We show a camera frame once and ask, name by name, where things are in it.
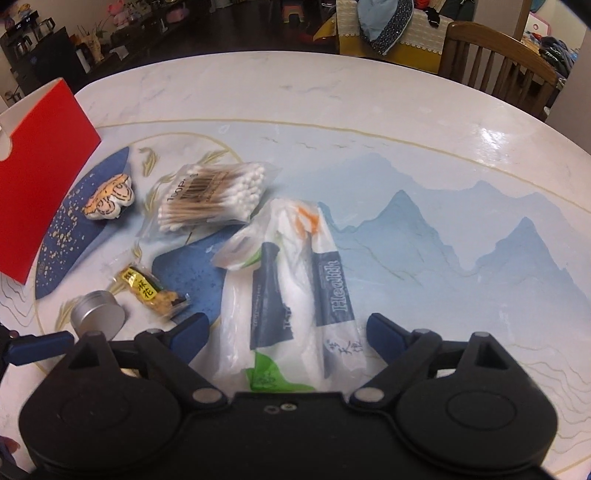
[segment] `dark floor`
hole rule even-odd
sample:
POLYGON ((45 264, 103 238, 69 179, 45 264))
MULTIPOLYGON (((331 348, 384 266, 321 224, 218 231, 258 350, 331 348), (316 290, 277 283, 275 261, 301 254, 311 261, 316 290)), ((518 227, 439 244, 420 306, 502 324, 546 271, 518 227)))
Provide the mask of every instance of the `dark floor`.
POLYGON ((320 20, 288 25, 276 4, 252 0, 205 13, 152 49, 144 63, 228 51, 291 50, 336 53, 334 43, 311 41, 320 20))

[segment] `yellow label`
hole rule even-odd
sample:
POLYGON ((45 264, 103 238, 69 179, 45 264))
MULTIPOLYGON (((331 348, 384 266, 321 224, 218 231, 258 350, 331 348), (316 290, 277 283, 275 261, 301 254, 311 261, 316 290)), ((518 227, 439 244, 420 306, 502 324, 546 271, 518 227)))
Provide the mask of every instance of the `yellow label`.
POLYGON ((121 280, 129 284, 131 290, 138 294, 142 299, 149 301, 156 296, 156 289, 146 278, 133 268, 127 268, 119 274, 121 280))

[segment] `stuffed animal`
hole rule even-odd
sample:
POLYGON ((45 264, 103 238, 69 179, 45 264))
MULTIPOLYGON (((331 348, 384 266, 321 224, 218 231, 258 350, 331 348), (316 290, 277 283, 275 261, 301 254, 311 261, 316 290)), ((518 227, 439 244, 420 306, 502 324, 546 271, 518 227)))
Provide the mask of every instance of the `stuffed animal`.
POLYGON ((113 17, 113 23, 117 27, 117 30, 125 28, 129 25, 129 21, 127 20, 127 10, 123 0, 119 0, 114 4, 110 4, 107 8, 107 11, 113 17))

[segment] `metal tin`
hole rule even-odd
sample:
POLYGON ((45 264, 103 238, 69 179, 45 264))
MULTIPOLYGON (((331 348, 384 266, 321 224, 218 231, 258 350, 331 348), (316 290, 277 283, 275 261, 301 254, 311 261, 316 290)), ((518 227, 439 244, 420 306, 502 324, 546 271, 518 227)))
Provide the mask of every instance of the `metal tin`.
POLYGON ((93 291, 74 305, 70 323, 78 337, 95 330, 103 332, 107 340, 112 340, 125 323, 125 310, 111 292, 93 291))

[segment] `cotton swab pack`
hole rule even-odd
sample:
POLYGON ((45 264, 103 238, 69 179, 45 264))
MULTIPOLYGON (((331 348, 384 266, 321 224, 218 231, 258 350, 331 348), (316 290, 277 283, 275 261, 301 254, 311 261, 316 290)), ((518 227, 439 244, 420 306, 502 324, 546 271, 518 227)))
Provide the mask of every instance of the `cotton swab pack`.
POLYGON ((153 232, 247 223, 278 170, 266 163, 185 165, 154 205, 153 232))

